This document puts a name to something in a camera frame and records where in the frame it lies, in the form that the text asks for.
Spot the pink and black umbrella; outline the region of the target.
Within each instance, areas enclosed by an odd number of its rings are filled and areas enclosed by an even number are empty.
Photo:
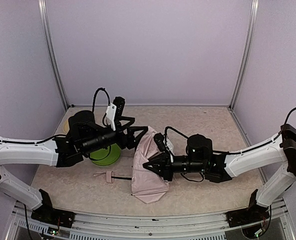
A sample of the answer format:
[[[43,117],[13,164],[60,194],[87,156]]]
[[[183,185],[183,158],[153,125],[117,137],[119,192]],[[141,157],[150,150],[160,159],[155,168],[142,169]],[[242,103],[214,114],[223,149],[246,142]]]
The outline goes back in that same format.
[[[157,131],[148,126],[135,150],[132,163],[131,193],[145,204],[159,201],[169,190],[169,183],[143,167],[150,157],[160,153],[153,137]]]

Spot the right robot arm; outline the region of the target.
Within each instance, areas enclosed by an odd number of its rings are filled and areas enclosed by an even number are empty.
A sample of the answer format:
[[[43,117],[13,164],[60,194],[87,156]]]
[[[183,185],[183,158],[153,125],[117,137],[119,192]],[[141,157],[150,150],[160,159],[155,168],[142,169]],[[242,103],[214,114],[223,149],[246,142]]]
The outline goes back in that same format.
[[[214,151],[212,140],[200,134],[187,138],[186,155],[173,155],[166,136],[156,134],[160,154],[149,158],[143,167],[166,181],[175,173],[200,173],[213,183],[230,181],[245,172],[281,163],[275,174],[251,194],[248,210],[266,210],[296,181],[296,129],[284,124],[270,139],[237,152]]]

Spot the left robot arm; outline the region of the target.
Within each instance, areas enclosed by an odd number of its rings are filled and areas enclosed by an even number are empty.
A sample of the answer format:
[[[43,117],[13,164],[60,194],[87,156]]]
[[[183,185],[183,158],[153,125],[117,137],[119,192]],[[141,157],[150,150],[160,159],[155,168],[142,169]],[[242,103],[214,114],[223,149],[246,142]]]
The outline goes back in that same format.
[[[49,194],[35,189],[13,176],[5,165],[34,164],[68,168],[91,158],[91,153],[113,144],[120,149],[137,148],[147,126],[134,126],[135,118],[117,116],[106,127],[95,122],[94,113],[82,110],[68,119],[67,134],[44,140],[17,140],[0,137],[0,192],[22,202],[35,212],[52,210]]]

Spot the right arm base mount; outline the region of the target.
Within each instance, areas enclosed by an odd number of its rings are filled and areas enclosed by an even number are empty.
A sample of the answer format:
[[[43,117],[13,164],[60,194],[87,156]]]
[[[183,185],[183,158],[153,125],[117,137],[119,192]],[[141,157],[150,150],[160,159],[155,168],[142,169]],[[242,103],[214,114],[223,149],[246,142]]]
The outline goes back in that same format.
[[[230,228],[239,227],[247,224],[268,219],[270,214],[267,210],[247,210],[246,208],[229,211],[226,213],[227,221]]]

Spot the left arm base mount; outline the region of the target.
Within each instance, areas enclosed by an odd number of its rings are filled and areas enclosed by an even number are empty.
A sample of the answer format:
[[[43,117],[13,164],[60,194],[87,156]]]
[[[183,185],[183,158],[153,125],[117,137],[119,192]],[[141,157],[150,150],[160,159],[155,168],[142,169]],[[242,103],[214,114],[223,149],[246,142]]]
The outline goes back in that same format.
[[[34,210],[32,211],[31,218],[42,223],[70,229],[75,219],[75,213],[56,208],[46,211]]]

